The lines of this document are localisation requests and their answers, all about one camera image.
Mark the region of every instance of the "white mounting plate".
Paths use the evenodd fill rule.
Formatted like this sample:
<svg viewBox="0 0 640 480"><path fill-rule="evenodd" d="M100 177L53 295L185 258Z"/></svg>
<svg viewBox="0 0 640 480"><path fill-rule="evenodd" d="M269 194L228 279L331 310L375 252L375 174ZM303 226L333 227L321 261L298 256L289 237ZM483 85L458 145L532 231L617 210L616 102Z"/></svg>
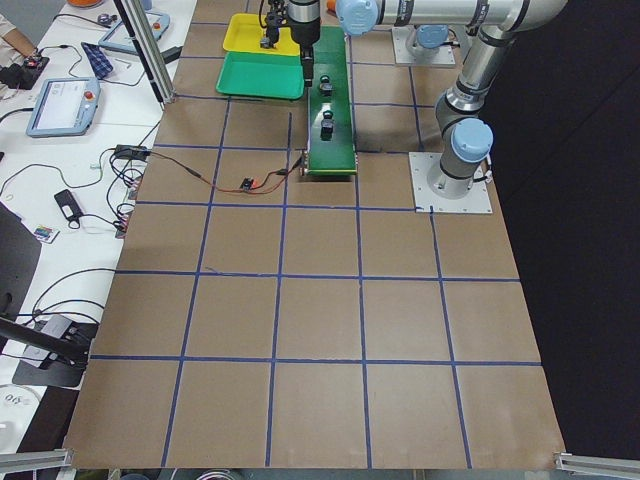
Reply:
<svg viewBox="0 0 640 480"><path fill-rule="evenodd" d="M427 173L433 164L440 162L441 156L441 153L409 152L416 212L430 213L433 208L435 213L493 213L485 182L474 183L469 193L458 200L443 198L431 190L427 184ZM482 168L478 167L475 177L482 176Z"/></svg>
<svg viewBox="0 0 640 480"><path fill-rule="evenodd" d="M456 59L453 50L449 46L440 47L435 55L417 57L407 50L407 38L413 30L413 25L406 27L393 27L391 37L393 38L393 50L396 53L396 63L400 65L418 65L425 67L454 68Z"/></svg>

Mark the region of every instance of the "blue cap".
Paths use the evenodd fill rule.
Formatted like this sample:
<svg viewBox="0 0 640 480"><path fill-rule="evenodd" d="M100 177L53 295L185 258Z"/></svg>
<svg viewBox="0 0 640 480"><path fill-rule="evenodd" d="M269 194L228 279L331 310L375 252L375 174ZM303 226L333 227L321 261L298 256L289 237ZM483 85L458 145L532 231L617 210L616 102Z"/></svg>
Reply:
<svg viewBox="0 0 640 480"><path fill-rule="evenodd" d="M491 127L477 118L465 118L454 127L451 146L462 161L479 163L493 146Z"/></svg>
<svg viewBox="0 0 640 480"><path fill-rule="evenodd" d="M336 14L346 33L360 36L378 23L378 4L376 0L337 0Z"/></svg>
<svg viewBox="0 0 640 480"><path fill-rule="evenodd" d="M449 26L420 25L417 28L416 39L424 48L438 48L449 39Z"/></svg>

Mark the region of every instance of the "person's arm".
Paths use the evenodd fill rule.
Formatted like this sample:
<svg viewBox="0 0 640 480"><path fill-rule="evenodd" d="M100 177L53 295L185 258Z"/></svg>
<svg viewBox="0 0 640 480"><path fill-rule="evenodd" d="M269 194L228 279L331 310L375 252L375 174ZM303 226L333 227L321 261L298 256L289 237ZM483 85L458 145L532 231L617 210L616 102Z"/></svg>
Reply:
<svg viewBox="0 0 640 480"><path fill-rule="evenodd" d="M19 51L23 57L28 57L35 52L36 47L31 40L25 37L20 30L14 28L9 33L4 35L4 41Z"/></svg>

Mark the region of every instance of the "yellow tray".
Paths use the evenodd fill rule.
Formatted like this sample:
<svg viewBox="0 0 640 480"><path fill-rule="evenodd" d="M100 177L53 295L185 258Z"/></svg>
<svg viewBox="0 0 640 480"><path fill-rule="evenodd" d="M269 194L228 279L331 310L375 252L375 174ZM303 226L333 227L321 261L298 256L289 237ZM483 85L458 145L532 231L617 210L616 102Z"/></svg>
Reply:
<svg viewBox="0 0 640 480"><path fill-rule="evenodd" d="M291 39L289 28L280 29L280 41L275 48L261 48L264 31L258 23L258 15L236 13L231 17L222 48L227 52L265 53L270 55L300 55L300 47Z"/></svg>

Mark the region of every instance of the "black wall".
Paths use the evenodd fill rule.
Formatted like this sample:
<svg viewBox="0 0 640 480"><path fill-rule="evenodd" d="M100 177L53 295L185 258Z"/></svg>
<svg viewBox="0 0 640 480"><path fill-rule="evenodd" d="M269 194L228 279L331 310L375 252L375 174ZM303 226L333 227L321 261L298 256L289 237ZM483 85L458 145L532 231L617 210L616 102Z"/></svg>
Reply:
<svg viewBox="0 0 640 480"><path fill-rule="evenodd" d="M570 453L640 460L640 2L570 0L487 99L496 184Z"/></svg>

